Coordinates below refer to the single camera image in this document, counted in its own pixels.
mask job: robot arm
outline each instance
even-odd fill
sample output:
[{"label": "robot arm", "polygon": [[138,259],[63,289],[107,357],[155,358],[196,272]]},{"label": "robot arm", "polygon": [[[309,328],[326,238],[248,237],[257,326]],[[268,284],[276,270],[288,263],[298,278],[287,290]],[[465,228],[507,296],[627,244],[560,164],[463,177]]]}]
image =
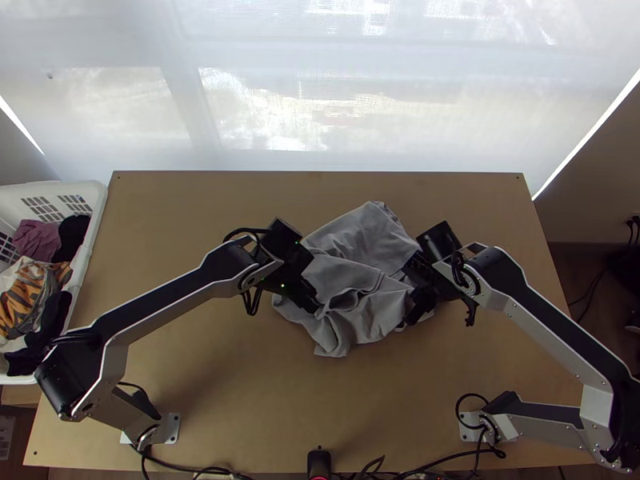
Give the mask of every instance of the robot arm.
[{"label": "robot arm", "polygon": [[86,328],[55,341],[35,377],[60,419],[86,417],[122,430],[143,451],[174,443],[179,415],[160,414],[143,391],[118,388],[129,345],[211,298],[230,298],[251,287],[283,294],[309,312],[315,289],[301,273],[313,260],[300,233],[280,220],[253,238],[229,240],[208,253],[200,267],[111,310]]},{"label": "robot arm", "polygon": [[[279,220],[260,233],[252,252],[245,248],[251,237],[225,242],[196,270],[57,339],[35,377],[60,419],[91,417],[114,426],[140,451],[173,443],[179,415],[160,414],[142,391],[129,395],[118,388],[129,344],[210,298],[245,294],[254,286],[315,312],[316,292],[302,278],[313,255],[299,244],[302,236]],[[467,425],[487,429],[461,427],[461,436],[476,442],[482,434],[494,444],[525,435],[588,450],[611,469],[634,470],[640,464],[640,382],[624,362],[531,288],[505,251],[479,243],[462,248],[446,222],[418,243],[422,251],[404,268],[417,284],[405,322],[455,299],[469,307],[468,326],[478,305],[502,311],[584,384],[580,407],[523,402],[507,391],[482,410],[462,412]]]},{"label": "robot arm", "polygon": [[[484,440],[492,444],[524,435],[589,451],[617,471],[634,470],[640,464],[640,382],[627,365],[535,291],[504,250],[478,243],[462,248],[446,222],[418,242],[445,286],[454,286],[470,306],[471,323],[474,304],[504,312],[584,385],[580,407],[523,402],[506,391],[480,411],[462,412],[465,423],[489,427]],[[461,426],[469,442],[479,433]]]}]

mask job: pink cloth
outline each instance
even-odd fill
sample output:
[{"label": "pink cloth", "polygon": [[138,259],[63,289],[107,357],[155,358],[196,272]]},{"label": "pink cloth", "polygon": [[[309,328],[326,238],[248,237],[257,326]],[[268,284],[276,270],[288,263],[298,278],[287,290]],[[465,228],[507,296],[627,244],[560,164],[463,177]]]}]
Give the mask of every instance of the pink cloth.
[{"label": "pink cloth", "polygon": [[13,244],[19,255],[26,255],[40,262],[51,262],[62,245],[57,223],[39,220],[22,220],[15,231]]}]

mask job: floor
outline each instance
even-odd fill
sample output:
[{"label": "floor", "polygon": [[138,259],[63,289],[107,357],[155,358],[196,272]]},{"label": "floor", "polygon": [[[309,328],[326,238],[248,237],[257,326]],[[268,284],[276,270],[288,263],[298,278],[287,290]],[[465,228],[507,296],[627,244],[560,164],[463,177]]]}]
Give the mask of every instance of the floor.
[{"label": "floor", "polygon": [[[591,280],[603,267],[602,250],[592,246],[550,246],[558,276],[568,301],[576,299],[588,288]],[[594,297],[582,325],[596,338],[620,356],[632,372],[640,372],[638,352],[640,335],[623,329],[633,308],[640,306],[633,295],[626,292],[611,277],[605,276]],[[571,307],[573,318],[580,315],[583,304]],[[615,478],[640,478],[640,469],[632,475],[616,474],[600,466],[564,466],[566,480],[614,480]],[[450,472],[455,478],[464,478],[466,472]],[[557,467],[520,470],[480,471],[484,480],[562,480]],[[187,480],[189,474],[150,474],[153,480]],[[303,480],[305,475],[259,475],[256,480]],[[139,480],[140,472],[111,472],[95,470],[50,469],[49,480]]]}]

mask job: bright light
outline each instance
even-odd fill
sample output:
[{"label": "bright light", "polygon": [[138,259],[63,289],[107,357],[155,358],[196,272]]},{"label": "bright light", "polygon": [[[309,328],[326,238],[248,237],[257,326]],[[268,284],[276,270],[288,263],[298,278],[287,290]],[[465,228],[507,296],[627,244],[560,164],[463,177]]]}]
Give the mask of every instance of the bright light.
[{"label": "bright light", "polygon": [[562,160],[562,163],[558,165],[558,168],[555,169],[554,172],[551,174],[551,176],[546,180],[546,182],[544,182],[544,184],[540,187],[540,190],[538,190],[535,193],[535,195],[531,197],[531,200],[535,200],[536,198],[538,198],[538,196],[544,191],[544,189],[549,186],[549,184],[558,176],[560,172],[562,172],[562,169],[566,167],[571,160],[573,160],[576,153],[579,152],[580,149],[584,147],[585,143],[589,141],[589,139],[594,135],[594,133],[598,130],[598,128],[600,128],[602,124],[609,118],[609,116],[611,116],[614,110],[618,108],[618,105],[622,103],[622,100],[626,98],[629,92],[631,92],[639,82],[640,82],[640,70],[638,70],[635,73],[635,75],[631,77],[631,80],[629,80],[629,83],[625,85],[625,87],[622,89],[622,91],[616,97],[613,103],[611,103],[611,105],[609,105],[609,108],[605,110],[605,113],[602,114],[602,116],[598,119],[595,125],[591,127],[591,130],[589,130],[586,133],[584,138],[580,140],[580,142],[578,142],[578,144],[566,156],[566,158]]},{"label": "bright light", "polygon": [[9,119],[16,125],[16,127],[19,128],[20,131],[24,133],[25,137],[27,137],[29,141],[34,144],[34,147],[40,150],[40,153],[44,155],[45,153],[42,151],[42,148],[40,148],[40,146],[35,142],[34,138],[27,131],[25,126],[22,124],[22,122],[20,122],[20,119],[16,116],[16,114],[11,109],[9,104],[7,104],[7,102],[5,102],[5,99],[2,98],[1,96],[0,96],[0,110],[2,110],[6,114],[6,116],[9,117]]}]

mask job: black cloth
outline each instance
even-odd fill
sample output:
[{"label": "black cloth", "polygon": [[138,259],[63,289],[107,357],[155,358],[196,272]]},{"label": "black cloth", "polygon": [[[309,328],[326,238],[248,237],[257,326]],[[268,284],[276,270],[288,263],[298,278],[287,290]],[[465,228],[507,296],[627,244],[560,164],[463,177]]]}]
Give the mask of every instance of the black cloth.
[{"label": "black cloth", "polygon": [[62,220],[58,227],[62,246],[54,254],[51,263],[71,262],[74,259],[78,248],[85,241],[85,233],[90,221],[89,215],[74,215]]},{"label": "black cloth", "polygon": [[40,331],[25,335],[26,348],[5,354],[5,360],[9,363],[7,376],[31,375],[35,371],[44,360],[49,340],[62,332],[72,299],[73,295],[65,291],[52,294],[46,300],[40,318]]}]

